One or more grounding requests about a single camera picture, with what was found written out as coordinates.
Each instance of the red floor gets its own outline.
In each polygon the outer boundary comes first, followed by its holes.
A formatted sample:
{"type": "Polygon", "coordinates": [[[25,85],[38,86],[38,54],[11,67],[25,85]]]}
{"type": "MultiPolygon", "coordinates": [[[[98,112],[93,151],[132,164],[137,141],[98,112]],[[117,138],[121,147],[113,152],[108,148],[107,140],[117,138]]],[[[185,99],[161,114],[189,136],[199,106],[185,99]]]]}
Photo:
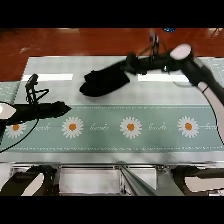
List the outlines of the red floor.
{"type": "MultiPolygon", "coordinates": [[[[222,28],[154,30],[168,48],[189,43],[197,56],[224,57],[222,28]]],[[[29,56],[138,54],[148,45],[148,32],[149,28],[0,28],[0,81],[20,80],[29,56]]]]}

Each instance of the table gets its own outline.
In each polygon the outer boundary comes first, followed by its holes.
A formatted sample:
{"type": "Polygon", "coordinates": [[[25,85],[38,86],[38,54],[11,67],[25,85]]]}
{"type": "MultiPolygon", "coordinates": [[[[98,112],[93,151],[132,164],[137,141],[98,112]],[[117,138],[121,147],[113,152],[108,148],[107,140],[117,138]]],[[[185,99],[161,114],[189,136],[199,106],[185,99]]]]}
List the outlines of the table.
{"type": "MultiPolygon", "coordinates": [[[[180,88],[172,82],[138,82],[136,76],[127,74],[131,82],[106,96],[89,98],[79,93],[85,74],[123,59],[125,56],[30,57],[23,79],[33,73],[73,74],[72,80],[40,81],[36,88],[50,89],[40,103],[64,101],[73,109],[63,117],[40,121],[27,139],[2,153],[0,161],[67,164],[224,161],[224,147],[217,134],[213,112],[194,87],[180,88]],[[182,135],[177,128],[185,116],[194,118],[199,126],[199,133],[194,138],[182,135]],[[70,135],[63,133],[62,124],[68,125],[72,117],[78,117],[84,127],[80,136],[70,139],[70,135]],[[140,122],[142,130],[139,136],[130,139],[130,136],[123,135],[120,125],[126,118],[130,120],[133,117],[133,121],[140,122]]],[[[224,59],[201,59],[223,85],[224,59]]],[[[25,84],[25,81],[20,82],[15,104],[26,103],[25,84]]],[[[27,122],[23,132],[32,128],[34,123],[27,122]]],[[[1,148],[17,142],[21,136],[12,139],[5,135],[1,148]]]]}

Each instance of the orange flower center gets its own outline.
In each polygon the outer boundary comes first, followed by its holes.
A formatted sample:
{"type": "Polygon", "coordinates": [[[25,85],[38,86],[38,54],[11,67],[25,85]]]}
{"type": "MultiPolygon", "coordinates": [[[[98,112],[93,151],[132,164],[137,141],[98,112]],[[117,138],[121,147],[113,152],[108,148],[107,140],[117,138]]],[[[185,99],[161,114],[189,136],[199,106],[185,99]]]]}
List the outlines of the orange flower center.
{"type": "Polygon", "coordinates": [[[128,124],[128,130],[133,131],[135,129],[135,126],[133,124],[128,124]]]}
{"type": "Polygon", "coordinates": [[[18,131],[19,127],[20,127],[19,124],[15,124],[15,125],[12,126],[12,130],[13,131],[18,131]]]}
{"type": "Polygon", "coordinates": [[[76,129],[76,124],[70,124],[70,125],[69,125],[69,129],[70,129],[71,131],[74,131],[74,130],[76,129]]]}
{"type": "Polygon", "coordinates": [[[192,124],[186,123],[185,128],[190,131],[192,129],[192,124]]]}

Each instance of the white daisy flower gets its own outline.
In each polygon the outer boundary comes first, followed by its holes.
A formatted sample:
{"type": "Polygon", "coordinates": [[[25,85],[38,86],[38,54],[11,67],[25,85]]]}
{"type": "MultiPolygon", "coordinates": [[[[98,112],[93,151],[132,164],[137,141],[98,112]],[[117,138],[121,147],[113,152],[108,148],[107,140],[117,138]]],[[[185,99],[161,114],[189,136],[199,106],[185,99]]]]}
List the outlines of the white daisy flower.
{"type": "Polygon", "coordinates": [[[66,138],[70,137],[71,139],[82,134],[83,126],[83,121],[78,117],[69,117],[63,122],[62,131],[66,138]]]}
{"type": "Polygon", "coordinates": [[[126,135],[126,138],[135,138],[141,134],[142,125],[138,119],[134,117],[126,117],[123,119],[120,125],[120,131],[123,131],[123,135],[126,135]]]}
{"type": "Polygon", "coordinates": [[[23,131],[26,130],[27,125],[24,124],[14,124],[6,127],[6,135],[8,138],[17,138],[23,134],[23,131]]]}
{"type": "Polygon", "coordinates": [[[199,127],[194,118],[182,117],[179,119],[177,127],[179,128],[178,130],[182,132],[182,135],[188,138],[194,138],[199,133],[199,127]]]}

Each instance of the daisy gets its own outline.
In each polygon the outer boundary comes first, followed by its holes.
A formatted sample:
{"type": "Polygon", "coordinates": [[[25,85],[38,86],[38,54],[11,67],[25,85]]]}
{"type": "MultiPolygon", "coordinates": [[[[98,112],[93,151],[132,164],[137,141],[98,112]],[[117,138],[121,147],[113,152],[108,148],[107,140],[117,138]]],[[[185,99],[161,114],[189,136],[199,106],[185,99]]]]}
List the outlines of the daisy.
{"type": "Polygon", "coordinates": [[[179,119],[177,127],[179,128],[178,130],[182,132],[182,135],[185,135],[185,137],[188,138],[194,138],[199,133],[199,127],[194,118],[186,116],[182,117],[181,119],[179,119]]]}
{"type": "Polygon", "coordinates": [[[14,124],[6,127],[6,135],[8,138],[17,138],[23,134],[23,131],[26,130],[26,124],[14,124]]]}
{"type": "Polygon", "coordinates": [[[138,119],[134,117],[126,117],[123,119],[120,125],[120,131],[123,131],[123,135],[126,135],[126,138],[135,138],[141,134],[142,125],[138,119]]]}
{"type": "Polygon", "coordinates": [[[70,137],[71,139],[82,134],[83,126],[83,121],[78,117],[69,117],[63,122],[62,131],[66,138],[70,137]]]}

